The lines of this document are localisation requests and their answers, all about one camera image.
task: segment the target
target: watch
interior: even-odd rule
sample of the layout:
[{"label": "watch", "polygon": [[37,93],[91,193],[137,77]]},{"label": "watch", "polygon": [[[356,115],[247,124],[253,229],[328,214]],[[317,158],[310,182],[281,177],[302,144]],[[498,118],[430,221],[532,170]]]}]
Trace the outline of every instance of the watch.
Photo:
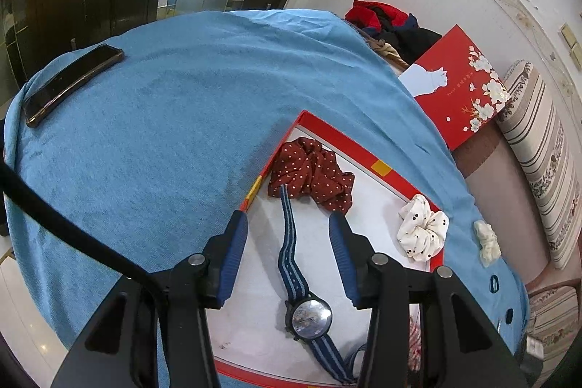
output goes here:
[{"label": "watch", "polygon": [[293,335],[295,340],[305,342],[321,366],[337,381],[342,384],[355,383],[352,357],[344,361],[328,334],[333,319],[331,307],[309,291],[307,280],[295,262],[297,232],[293,211],[287,186],[282,185],[279,190],[283,205],[285,234],[283,246],[279,252],[278,266],[289,298],[285,301],[286,330]]}]

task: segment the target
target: cream scrunchie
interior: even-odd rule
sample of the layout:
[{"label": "cream scrunchie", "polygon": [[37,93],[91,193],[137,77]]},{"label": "cream scrunchie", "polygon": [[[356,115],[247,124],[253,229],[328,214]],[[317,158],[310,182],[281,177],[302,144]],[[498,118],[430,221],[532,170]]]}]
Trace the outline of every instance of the cream scrunchie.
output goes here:
[{"label": "cream scrunchie", "polygon": [[485,221],[475,221],[473,227],[482,247],[479,252],[481,263],[484,267],[488,267],[501,256],[501,249],[497,242],[497,235],[495,235],[493,228]]},{"label": "cream scrunchie", "polygon": [[417,262],[428,262],[445,245],[449,218],[433,212],[422,194],[414,196],[400,212],[404,219],[396,238],[406,254]]}]

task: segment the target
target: watch face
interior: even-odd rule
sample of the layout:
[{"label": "watch face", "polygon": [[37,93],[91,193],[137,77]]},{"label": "watch face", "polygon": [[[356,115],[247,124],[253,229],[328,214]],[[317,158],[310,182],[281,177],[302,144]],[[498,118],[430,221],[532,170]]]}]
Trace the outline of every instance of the watch face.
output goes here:
[{"label": "watch face", "polygon": [[316,339],[324,335],[331,326],[331,308],[324,301],[303,301],[293,310],[291,325],[302,339]]}]

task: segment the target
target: white cat silhouette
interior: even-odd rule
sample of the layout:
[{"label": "white cat silhouette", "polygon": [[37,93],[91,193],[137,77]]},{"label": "white cat silhouette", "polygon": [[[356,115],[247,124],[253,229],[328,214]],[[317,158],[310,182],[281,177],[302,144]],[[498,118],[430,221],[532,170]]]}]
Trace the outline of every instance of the white cat silhouette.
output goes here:
[{"label": "white cat silhouette", "polygon": [[412,97],[434,93],[438,88],[446,86],[446,71],[442,68],[427,71],[421,65],[412,63],[399,78]]}]

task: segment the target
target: metal bolt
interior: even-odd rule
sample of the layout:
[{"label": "metal bolt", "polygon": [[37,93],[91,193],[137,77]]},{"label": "metal bolt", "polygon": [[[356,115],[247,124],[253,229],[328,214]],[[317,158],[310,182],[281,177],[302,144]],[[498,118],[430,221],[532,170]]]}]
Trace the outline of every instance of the metal bolt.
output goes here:
[{"label": "metal bolt", "polygon": [[190,263],[190,265],[193,266],[202,265],[205,260],[206,259],[204,258],[204,255],[202,255],[201,253],[195,253],[194,255],[190,255],[188,257],[188,263]]},{"label": "metal bolt", "polygon": [[375,253],[372,255],[372,263],[376,265],[386,265],[388,263],[389,258],[386,253]]},{"label": "metal bolt", "polygon": [[447,266],[439,266],[439,268],[436,269],[436,272],[441,278],[450,278],[453,276],[453,271]]}]

